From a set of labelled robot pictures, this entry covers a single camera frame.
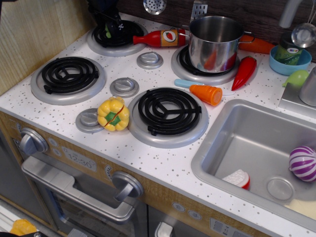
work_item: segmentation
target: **stainless steel pot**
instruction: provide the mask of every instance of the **stainless steel pot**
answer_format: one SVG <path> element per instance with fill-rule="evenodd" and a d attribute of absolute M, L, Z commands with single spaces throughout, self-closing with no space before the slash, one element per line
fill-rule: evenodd
<path fill-rule="evenodd" d="M 231 69 L 236 61 L 238 44 L 244 43 L 238 40 L 244 33 L 252 35 L 245 32 L 239 22 L 224 16 L 198 18 L 190 23 L 189 30 L 191 63 L 207 73 Z"/>

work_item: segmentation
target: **speckled white countertop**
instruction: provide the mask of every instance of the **speckled white countertop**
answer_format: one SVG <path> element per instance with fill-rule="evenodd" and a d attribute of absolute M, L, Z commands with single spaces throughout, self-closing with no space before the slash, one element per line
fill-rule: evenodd
<path fill-rule="evenodd" d="M 166 29 L 166 26 L 160 23 L 125 14 L 122 14 L 121 17 L 124 20 L 138 22 L 148 32 Z M 97 108 L 103 101 L 111 97 L 109 86 L 115 79 L 129 77 L 136 80 L 140 85 L 139 93 L 141 93 L 147 89 L 157 87 L 175 87 L 173 82 L 177 78 L 170 65 L 171 57 L 176 48 L 146 47 L 134 55 L 113 58 L 92 52 L 86 43 L 85 37 L 86 35 L 78 39 L 56 57 L 87 57 L 102 65 L 106 72 L 107 81 L 101 92 L 79 104 L 54 106 L 41 102 L 31 93 L 30 75 L 0 97 L 0 110 L 101 157 L 107 158 L 269 235 L 285 237 L 316 236 L 314 232 L 198 179 L 191 170 L 191 160 L 205 135 L 185 147 L 159 149 L 138 141 L 127 129 L 121 132 L 103 130 L 95 134 L 80 132 L 75 125 L 77 115 L 83 110 Z M 144 70 L 137 66 L 136 58 L 148 51 L 155 51 L 163 57 L 164 64 L 160 68 Z M 274 72 L 270 68 L 268 55 L 244 51 L 239 51 L 238 54 L 239 58 L 251 55 L 257 59 L 257 75 L 247 86 L 237 90 L 234 95 L 224 96 L 223 101 L 218 106 L 206 105 L 209 114 L 207 131 L 214 123 L 224 104 L 233 99 L 248 100 L 316 123 L 314 118 L 302 116 L 278 107 L 284 91 L 284 87 L 281 85 L 287 77 Z M 308 70 L 310 71 L 314 66 L 314 64 L 311 64 Z M 231 81 L 222 85 L 222 87 L 230 89 L 232 83 Z M 126 105 L 132 99 L 133 97 L 125 99 Z"/>

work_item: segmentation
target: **sink drain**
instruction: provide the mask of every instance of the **sink drain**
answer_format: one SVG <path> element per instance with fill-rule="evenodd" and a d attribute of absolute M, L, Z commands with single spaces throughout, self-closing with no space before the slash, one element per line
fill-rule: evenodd
<path fill-rule="evenodd" d="M 268 192 L 279 200 L 288 200 L 293 195 L 292 186 L 281 178 L 274 178 L 268 182 Z"/>

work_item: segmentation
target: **sink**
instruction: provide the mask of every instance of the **sink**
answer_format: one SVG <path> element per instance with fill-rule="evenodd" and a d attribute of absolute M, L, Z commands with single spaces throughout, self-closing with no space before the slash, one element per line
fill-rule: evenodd
<path fill-rule="evenodd" d="M 289 170 L 289 154 L 302 145 L 316 147 L 316 124 L 249 101 L 231 100 L 191 167 L 202 181 L 316 231 L 314 219 L 285 207 L 293 201 L 316 203 L 316 182 L 301 181 Z M 249 174 L 248 190 L 222 180 L 238 169 Z"/>

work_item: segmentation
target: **red and white toy item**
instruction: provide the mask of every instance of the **red and white toy item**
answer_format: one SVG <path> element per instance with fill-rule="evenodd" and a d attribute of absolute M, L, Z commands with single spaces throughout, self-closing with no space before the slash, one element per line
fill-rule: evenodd
<path fill-rule="evenodd" d="M 249 189 L 250 186 L 250 178 L 248 173 L 242 171 L 241 169 L 226 176 L 223 178 L 223 180 L 246 190 Z"/>

